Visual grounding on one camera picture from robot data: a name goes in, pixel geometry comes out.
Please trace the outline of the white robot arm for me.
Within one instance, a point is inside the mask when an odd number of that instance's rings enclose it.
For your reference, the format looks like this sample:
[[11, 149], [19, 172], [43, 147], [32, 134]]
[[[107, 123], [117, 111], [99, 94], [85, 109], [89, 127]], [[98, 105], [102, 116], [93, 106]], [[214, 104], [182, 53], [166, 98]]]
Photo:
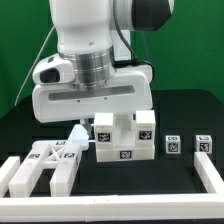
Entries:
[[131, 115], [153, 107], [153, 68], [118, 61], [114, 32], [156, 31], [174, 0], [49, 0], [58, 52], [33, 71], [34, 115], [42, 123], [88, 119], [97, 113]]

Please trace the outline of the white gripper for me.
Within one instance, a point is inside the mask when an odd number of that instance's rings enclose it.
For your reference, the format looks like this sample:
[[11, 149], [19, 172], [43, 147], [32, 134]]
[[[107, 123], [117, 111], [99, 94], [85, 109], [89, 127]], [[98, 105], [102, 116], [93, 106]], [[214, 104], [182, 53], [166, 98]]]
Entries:
[[74, 88], [72, 63], [54, 54], [40, 61], [33, 71], [34, 115], [42, 123], [80, 120], [89, 136], [94, 135], [88, 118], [96, 113], [134, 114], [153, 107], [149, 83], [151, 65], [115, 70], [104, 88], [82, 91]]

